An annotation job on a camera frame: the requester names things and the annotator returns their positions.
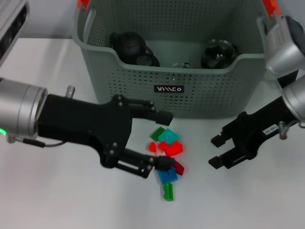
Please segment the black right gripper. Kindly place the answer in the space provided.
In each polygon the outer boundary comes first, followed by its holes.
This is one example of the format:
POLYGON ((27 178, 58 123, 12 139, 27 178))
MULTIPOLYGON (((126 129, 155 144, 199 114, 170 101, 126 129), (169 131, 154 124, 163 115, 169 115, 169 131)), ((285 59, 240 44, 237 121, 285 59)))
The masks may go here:
POLYGON ((274 134, 264 134, 263 131, 280 122, 289 124, 297 118, 279 97, 253 114, 242 112, 231 123, 223 127, 221 133, 211 139, 215 147, 221 147, 232 139, 235 148, 226 153, 211 158, 208 163, 215 169, 225 167, 230 169, 235 165, 257 156, 258 149, 263 142, 274 134))

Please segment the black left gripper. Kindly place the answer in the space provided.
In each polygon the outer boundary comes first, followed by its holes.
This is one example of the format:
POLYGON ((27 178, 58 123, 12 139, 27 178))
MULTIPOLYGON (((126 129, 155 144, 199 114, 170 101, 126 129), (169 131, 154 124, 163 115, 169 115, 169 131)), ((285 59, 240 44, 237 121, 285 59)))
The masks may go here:
POLYGON ((168 171, 175 159, 151 156, 125 149, 132 119, 140 118, 169 126, 171 112, 157 110, 155 103, 115 95, 105 104, 48 95, 38 119, 40 137, 90 146, 106 168, 147 178, 153 169, 168 171))

